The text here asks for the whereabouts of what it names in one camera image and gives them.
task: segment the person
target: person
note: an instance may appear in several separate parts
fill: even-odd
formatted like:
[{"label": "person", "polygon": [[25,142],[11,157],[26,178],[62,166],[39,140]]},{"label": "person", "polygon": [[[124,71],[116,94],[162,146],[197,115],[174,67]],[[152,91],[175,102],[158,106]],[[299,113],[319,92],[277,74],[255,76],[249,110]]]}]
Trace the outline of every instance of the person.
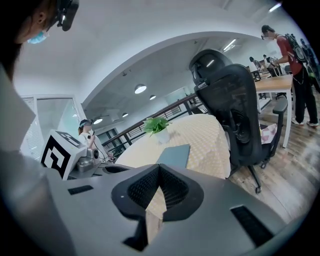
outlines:
[{"label": "person", "polygon": [[[3,219],[8,228],[13,230],[12,234],[7,234],[8,241],[32,239],[37,245],[32,242],[24,243],[27,252],[73,256],[76,255],[72,246],[73,241],[61,220],[56,204],[53,200],[45,200],[51,196],[47,180],[48,168],[43,167],[40,161],[24,157],[19,153],[35,114],[13,86],[15,63],[23,44],[32,39],[42,41],[45,39],[44,32],[54,24],[57,22],[59,24],[63,19],[70,21],[65,17],[68,16],[65,4],[66,0],[25,0],[6,1],[3,7],[6,12],[0,17],[3,33],[0,48],[0,119],[3,121],[0,127],[0,181],[2,181],[0,204],[3,209]],[[14,16],[9,18],[8,15],[13,13]],[[30,193],[34,190],[27,191],[27,189],[21,193],[21,189],[32,186],[41,187],[39,207],[29,204],[29,207],[24,207],[18,214],[13,214],[13,206],[17,205],[15,200],[25,202],[25,199],[30,200],[34,195]],[[38,249],[42,246],[48,248],[45,245],[51,245],[50,249],[53,249],[54,253],[52,250],[45,252]],[[10,247],[12,254],[18,253],[19,250],[19,246]]]},{"label": "person", "polygon": [[312,87],[306,68],[295,58],[295,53],[285,36],[276,33],[276,31],[268,25],[263,25],[261,27],[261,32],[261,37],[263,40],[276,40],[276,43],[278,44],[282,54],[282,57],[273,61],[271,65],[276,67],[281,63],[289,62],[290,64],[295,90],[295,117],[293,117],[291,121],[300,126],[304,124],[306,105],[310,116],[310,120],[306,123],[309,126],[317,127],[319,125],[319,121],[316,100],[312,92]]},{"label": "person", "polygon": [[261,64],[257,60],[255,60],[253,57],[249,58],[251,65],[249,65],[250,72],[254,75],[256,79],[261,80],[260,76],[260,70],[261,70]]},{"label": "person", "polygon": [[272,68],[270,67],[270,57],[267,57],[267,55],[263,55],[263,58],[264,58],[264,65],[266,67],[266,69],[269,71],[269,73],[271,74],[271,76],[274,78],[274,77],[279,77],[280,76],[280,73],[279,73],[279,70],[277,68]]},{"label": "person", "polygon": [[88,149],[97,149],[99,151],[100,159],[106,162],[109,159],[109,155],[106,153],[104,147],[101,144],[100,139],[92,131],[92,120],[83,119],[78,128],[79,137],[78,140],[86,145]]}]

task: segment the person with phone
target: person with phone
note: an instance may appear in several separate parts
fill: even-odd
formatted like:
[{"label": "person with phone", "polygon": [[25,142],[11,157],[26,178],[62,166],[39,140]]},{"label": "person with phone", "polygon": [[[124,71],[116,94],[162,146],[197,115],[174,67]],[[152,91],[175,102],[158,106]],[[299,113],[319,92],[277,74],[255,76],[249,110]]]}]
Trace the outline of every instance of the person with phone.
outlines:
[{"label": "person with phone", "polygon": [[299,47],[295,38],[289,34],[285,36],[276,33],[276,31],[268,25],[261,28],[261,38],[266,41],[276,40],[282,58],[274,60],[270,63],[270,68],[276,68],[279,64],[289,62],[293,75],[293,85],[295,91],[295,117],[292,123],[303,126],[305,117],[305,106],[308,110],[310,120],[306,122],[311,127],[319,125],[316,99],[312,92],[308,71],[303,65],[304,54]]},{"label": "person with phone", "polygon": [[97,149],[99,151],[100,159],[105,162],[109,159],[104,147],[101,144],[100,139],[95,135],[92,130],[93,120],[83,119],[78,128],[79,137],[78,140],[86,145],[88,149]]}]

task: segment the beige tablecloth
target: beige tablecloth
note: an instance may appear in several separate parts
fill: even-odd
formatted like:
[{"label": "beige tablecloth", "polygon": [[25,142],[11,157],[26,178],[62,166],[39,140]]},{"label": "beige tablecloth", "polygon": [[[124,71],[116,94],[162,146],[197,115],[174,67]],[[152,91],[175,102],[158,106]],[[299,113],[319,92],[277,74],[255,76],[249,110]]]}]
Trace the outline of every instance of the beige tablecloth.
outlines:
[{"label": "beige tablecloth", "polygon": [[[170,141],[160,144],[148,134],[132,144],[116,161],[117,164],[141,167],[157,162],[165,148],[190,145],[186,168],[225,179],[230,175],[229,147],[225,132],[213,115],[193,114],[172,121],[167,127]],[[162,219],[165,201],[158,189],[148,209]]]}]

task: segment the mesh grille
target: mesh grille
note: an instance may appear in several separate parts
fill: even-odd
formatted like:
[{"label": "mesh grille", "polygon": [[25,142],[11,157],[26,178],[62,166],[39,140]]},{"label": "mesh grille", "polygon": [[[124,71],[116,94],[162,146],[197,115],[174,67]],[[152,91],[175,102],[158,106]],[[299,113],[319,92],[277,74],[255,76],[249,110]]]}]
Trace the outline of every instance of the mesh grille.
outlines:
[{"label": "mesh grille", "polygon": [[160,187],[164,194],[167,209],[182,202],[189,192],[184,181],[166,170],[161,170]]},{"label": "mesh grille", "polygon": [[158,186],[158,170],[156,169],[130,185],[127,193],[132,201],[146,209]]},{"label": "mesh grille", "polygon": [[162,169],[160,173],[158,170],[154,170],[130,185],[128,196],[136,204],[146,209],[159,185],[164,194],[167,209],[182,202],[189,192],[189,188],[184,181]]}]

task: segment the gray panel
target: gray panel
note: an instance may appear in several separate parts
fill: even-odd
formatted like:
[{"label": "gray panel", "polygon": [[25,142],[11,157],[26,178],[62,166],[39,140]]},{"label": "gray panel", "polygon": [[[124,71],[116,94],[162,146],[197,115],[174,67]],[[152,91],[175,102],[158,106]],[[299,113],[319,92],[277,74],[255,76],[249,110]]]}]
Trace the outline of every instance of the gray panel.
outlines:
[{"label": "gray panel", "polygon": [[[285,226],[268,206],[235,184],[184,168],[174,168],[202,187],[203,202],[189,218],[163,223],[152,243],[144,251],[138,252],[122,243],[135,234],[138,222],[119,212],[112,202],[111,192],[118,183],[152,165],[103,176],[62,181],[56,170],[42,168],[32,159],[26,161],[22,156],[16,155],[5,159],[5,164],[1,159],[4,166],[0,179],[1,189],[16,220],[29,235],[51,252],[56,252],[59,245],[65,244],[60,250],[69,252],[60,251],[60,255],[72,255],[73,251],[79,256],[233,256],[248,253],[255,246],[230,212],[231,208],[241,205],[246,206],[273,234]],[[93,189],[75,195],[68,192],[70,188],[84,185],[90,185]],[[33,196],[21,191],[21,188],[34,192]],[[42,208],[44,215],[28,219],[17,214],[25,210],[18,199],[23,199],[23,206],[28,206],[29,213],[37,211],[41,205],[47,206]],[[41,226],[45,222],[55,225],[43,230]]]}]

